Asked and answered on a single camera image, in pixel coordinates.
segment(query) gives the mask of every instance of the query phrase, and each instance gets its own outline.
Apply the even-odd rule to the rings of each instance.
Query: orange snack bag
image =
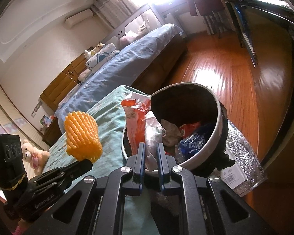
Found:
[[[200,127],[200,122],[194,124],[184,124],[179,127],[182,138],[185,139],[190,136],[198,127]]]
[[[140,142],[145,142],[145,119],[150,111],[150,96],[131,92],[121,102],[126,116],[126,130],[132,155],[136,155]]]

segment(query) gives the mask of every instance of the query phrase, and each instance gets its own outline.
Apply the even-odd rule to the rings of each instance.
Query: wooden cabinet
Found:
[[[49,146],[53,146],[54,143],[62,136],[58,125],[58,118],[55,117],[51,122],[50,126],[47,128],[43,135],[43,141],[46,142]]]
[[[53,111],[58,109],[59,103],[77,85],[78,76],[86,69],[86,62],[87,59],[82,53],[60,72],[42,92],[41,100]]]

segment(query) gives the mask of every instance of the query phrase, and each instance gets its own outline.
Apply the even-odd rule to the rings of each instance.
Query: blue plastic bag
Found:
[[[181,140],[177,151],[182,153],[185,161],[190,159],[206,144],[213,133],[215,124],[208,123],[197,128],[189,137]]]

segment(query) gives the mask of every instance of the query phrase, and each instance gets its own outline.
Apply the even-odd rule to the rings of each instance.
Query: teal bedspread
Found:
[[[125,126],[125,113],[120,103],[131,91],[140,93],[131,87],[119,86],[87,112],[97,121],[103,154],[94,163],[93,169],[74,180],[68,190],[86,175],[92,175],[97,178],[104,177],[113,170],[123,166],[121,137]],[[56,167],[67,166],[74,161],[73,157],[66,154],[66,134],[64,134],[50,148],[50,158],[43,172]],[[127,196],[124,208],[123,235],[159,235],[150,210],[150,198],[146,189],[143,190],[143,194],[140,197]]]

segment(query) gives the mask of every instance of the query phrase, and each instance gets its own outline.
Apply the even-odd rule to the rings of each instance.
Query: trash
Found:
[[[161,119],[161,125],[166,131],[166,135],[162,138],[163,145],[167,147],[177,145],[182,137],[179,128],[165,119]]]
[[[231,159],[235,160],[234,156],[228,148],[226,148],[225,154],[229,155]],[[242,167],[237,162],[235,162],[233,166],[227,167],[220,171],[218,171],[216,168],[211,175],[215,175],[221,178],[223,182],[226,183],[231,189],[236,188],[247,179],[247,176],[244,173]]]
[[[166,131],[152,111],[146,114],[145,121],[146,168],[151,172],[158,168],[157,145],[162,143],[162,136],[165,136]]]
[[[145,118],[151,108],[150,96],[131,92],[121,101],[121,105],[125,112],[132,155],[136,155],[140,142],[145,142]]]
[[[176,158],[181,159],[181,154],[185,160],[190,159],[206,144],[215,128],[213,123],[200,126],[189,137],[181,140],[176,149]]]
[[[172,146],[172,147],[163,146],[163,147],[165,149],[166,155],[171,155],[175,157],[175,146]]]
[[[175,146],[175,160],[177,164],[181,164],[185,162],[185,157],[181,151],[181,149],[176,145]]]
[[[200,127],[200,122],[194,123],[194,124],[184,124],[180,126],[179,130],[181,133],[181,137],[183,139],[190,136],[198,127]]]

